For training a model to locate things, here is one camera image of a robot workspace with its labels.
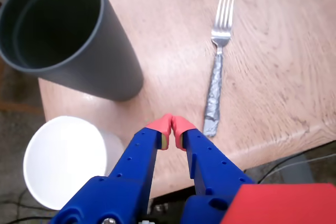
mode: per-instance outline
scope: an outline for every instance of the white paper cup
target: white paper cup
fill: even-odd
[[[102,133],[83,119],[60,116],[31,138],[24,179],[39,203],[60,210],[90,178],[107,176],[123,151],[115,135]]]

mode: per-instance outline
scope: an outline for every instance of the hole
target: hole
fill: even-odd
[[[66,224],[77,224],[78,220],[75,217],[71,217],[67,220]]]
[[[206,188],[205,189],[205,195],[212,195],[212,194],[214,194],[214,193],[212,192],[211,188]]]
[[[209,201],[209,205],[220,211],[227,210],[227,203],[223,201],[222,199],[214,198]]]

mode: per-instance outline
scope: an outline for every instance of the black wire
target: black wire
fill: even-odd
[[[11,222],[7,222],[5,224],[14,224],[14,223],[19,223],[19,222],[25,221],[25,220],[51,220],[51,219],[52,219],[52,217],[47,217],[47,216],[40,216],[40,217],[31,216],[31,217],[16,219],[16,220],[13,220]]]
[[[270,174],[271,172],[273,172],[274,171],[274,169],[275,168],[277,168],[279,165],[282,165],[283,163],[285,163],[286,161],[289,161],[289,160],[291,160],[292,158],[295,158],[295,157],[297,157],[297,156],[300,156],[300,155],[302,155],[302,154],[304,154],[304,153],[306,153],[306,152],[309,152],[309,151],[312,151],[312,150],[316,150],[316,149],[318,149],[318,148],[321,148],[321,147],[324,147],[324,146],[326,146],[326,145],[329,145],[329,144],[331,144],[331,143],[333,143],[333,142],[335,142],[335,140],[334,141],[331,141],[331,142],[329,142],[329,143],[326,143],[326,144],[322,144],[322,145],[320,145],[320,146],[317,146],[317,147],[315,147],[315,148],[313,148],[313,149],[309,149],[309,150],[306,150],[306,151],[304,151],[304,152],[300,152],[300,153],[298,153],[298,154],[296,154],[296,155],[294,155],[294,156],[291,156],[291,157],[288,157],[288,158],[286,158],[286,159],[284,159],[283,161],[281,161],[281,162],[279,162],[278,164],[276,164],[275,166],[273,166],[258,182],[257,182],[257,184],[260,184],[261,182],[263,182],[264,181],[264,179],[268,176],[268,174]]]
[[[0,201],[0,205],[5,205],[5,204],[13,204],[13,205],[16,205],[16,206],[18,206],[18,207],[29,208],[29,209],[35,209],[35,210],[43,210],[43,211],[48,211],[48,212],[53,212],[53,211],[55,211],[55,210],[48,209],[48,208],[43,208],[43,207],[28,206],[28,205],[24,205],[24,204],[21,204],[21,203],[19,204],[18,202],[11,201],[11,200]]]
[[[26,193],[27,191],[28,191],[28,188],[26,187],[26,188],[22,191],[22,193],[20,193],[20,195],[19,195],[18,203],[17,203],[17,205],[16,205],[16,219],[18,219],[19,216],[20,216],[20,204],[21,204],[21,200],[22,200],[23,196],[25,195],[25,193]]]

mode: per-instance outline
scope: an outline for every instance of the cup rim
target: cup rim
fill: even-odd
[[[89,123],[88,121],[84,120],[84,119],[81,119],[81,118],[77,118],[75,116],[66,116],[66,115],[62,115],[62,116],[58,116],[54,119],[51,119],[50,121],[46,122],[45,124],[43,124],[36,132],[35,134],[31,137],[29,143],[28,143],[28,146],[25,150],[25,155],[24,155],[24,159],[23,159],[23,177],[24,177],[24,180],[25,180],[25,183],[26,183],[26,186],[29,190],[29,192],[31,193],[31,195],[33,196],[33,198],[35,198],[41,205],[47,207],[47,208],[50,208],[50,209],[53,209],[53,210],[60,210],[59,207],[56,207],[55,205],[53,205],[51,202],[49,201],[45,201],[43,200],[42,198],[40,198],[40,196],[38,196],[33,187],[31,186],[30,184],[30,181],[28,179],[28,174],[27,174],[27,159],[28,159],[28,156],[27,156],[27,153],[29,153],[30,149],[31,149],[31,146],[33,145],[35,139],[36,139],[36,136],[45,128],[47,127],[48,125],[50,125],[51,123],[54,123],[55,121],[59,121],[59,120],[62,120],[64,118],[75,118],[75,119],[79,119],[81,121],[84,121],[86,123]],[[105,162],[104,164],[104,168],[103,168],[103,173],[106,171],[107,169],[107,162]]]
[[[3,12],[7,6],[7,4],[10,2],[11,0],[6,0],[5,3],[2,5],[2,8],[0,8],[0,20],[2,18],[2,15],[3,15]],[[0,47],[0,56],[2,56],[3,60],[8,64],[10,65],[12,68],[15,68],[16,70],[19,70],[21,72],[26,72],[26,73],[41,73],[41,72],[45,72],[45,71],[51,71],[53,69],[56,69],[72,60],[74,60],[78,55],[80,55],[88,46],[89,44],[92,42],[93,38],[95,37],[95,34],[97,33],[98,29],[99,29],[99,26],[100,26],[100,23],[102,21],[102,18],[103,18],[103,10],[104,10],[105,6],[104,6],[104,0],[100,0],[100,9],[99,9],[99,15],[98,15],[98,19],[97,19],[97,22],[95,24],[95,27],[93,28],[89,38],[85,41],[85,43],[74,53],[72,54],[71,56],[69,56],[67,59],[57,63],[57,64],[54,64],[52,66],[48,66],[48,67],[43,67],[43,68],[35,68],[35,69],[32,69],[32,68],[25,68],[25,67],[22,67],[22,66],[19,66],[13,62],[11,62],[7,57],[6,55],[4,54],[4,52],[1,50],[1,47]]]

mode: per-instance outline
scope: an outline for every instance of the cable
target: cable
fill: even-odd
[[[317,158],[313,158],[313,159],[310,159],[310,160],[305,160],[305,161],[300,161],[300,162],[296,162],[296,163],[293,163],[293,164],[285,165],[285,166],[283,166],[283,167],[281,167],[281,168],[279,168],[279,169],[276,169],[276,170],[274,170],[273,172],[267,174],[267,176],[266,176],[265,178],[271,176],[271,175],[274,174],[274,173],[277,173],[278,171],[280,171],[280,170],[282,170],[282,169],[288,168],[288,167],[293,166],[293,165],[299,165],[299,164],[304,164],[304,163],[310,163],[310,162],[313,162],[313,161],[317,161],[317,160],[325,159],[325,158],[328,158],[328,157],[334,157],[334,156],[336,156],[336,153],[334,153],[334,154],[330,154],[330,155],[327,155],[327,156],[324,156],[324,157],[317,157]]]
[[[50,211],[50,212],[55,211],[55,210],[48,209],[48,208],[43,208],[43,207],[28,206],[28,205],[24,205],[24,204],[21,204],[21,203],[19,204],[18,202],[11,201],[11,200],[0,201],[0,205],[5,205],[5,204],[13,204],[13,205],[16,205],[18,207],[35,209],[35,210],[43,210],[43,211]]]
[[[271,170],[269,170],[258,182],[257,182],[257,184],[260,184],[262,181],[264,181],[264,179],[268,176],[268,174],[270,174],[271,172],[273,172],[273,170],[275,169],[275,168],[277,168],[279,165],[282,165],[283,163],[285,163],[286,161],[289,161],[289,160],[291,160],[292,158],[295,158],[295,157],[297,157],[297,156],[300,156],[300,155],[302,155],[302,154],[304,154],[304,153],[306,153],[306,152],[309,152],[309,151],[312,151],[312,150],[316,150],[316,149],[318,149],[318,148],[321,148],[321,147],[324,147],[324,146],[327,146],[327,145],[329,145],[329,144],[332,144],[333,142],[335,142],[335,140],[334,141],[331,141],[331,142],[329,142],[329,143],[326,143],[326,144],[322,144],[322,145],[320,145],[320,146],[317,146],[317,147],[315,147],[315,148],[312,148],[312,149],[309,149],[309,150],[306,150],[306,151],[304,151],[304,152],[300,152],[300,153],[298,153],[298,154],[296,154],[296,155],[294,155],[294,156],[290,156],[290,157],[288,157],[288,158],[286,158],[286,159],[284,159],[283,161],[281,161],[281,162],[279,162],[278,164],[276,164],[275,166],[273,166],[272,168],[271,168]]]
[[[47,216],[40,216],[40,217],[35,217],[35,216],[31,216],[31,217],[25,217],[25,218],[21,218],[21,219],[17,219],[17,220],[13,220],[11,222],[7,222],[6,224],[14,224],[14,223],[19,223],[25,220],[51,220],[52,217],[47,217]]]
[[[17,203],[17,205],[16,205],[16,219],[18,219],[19,216],[20,216],[20,204],[21,204],[21,200],[22,200],[23,196],[25,195],[25,193],[26,193],[27,191],[28,191],[28,188],[26,187],[26,188],[22,191],[22,193],[20,193],[20,195],[19,195],[18,203]]]

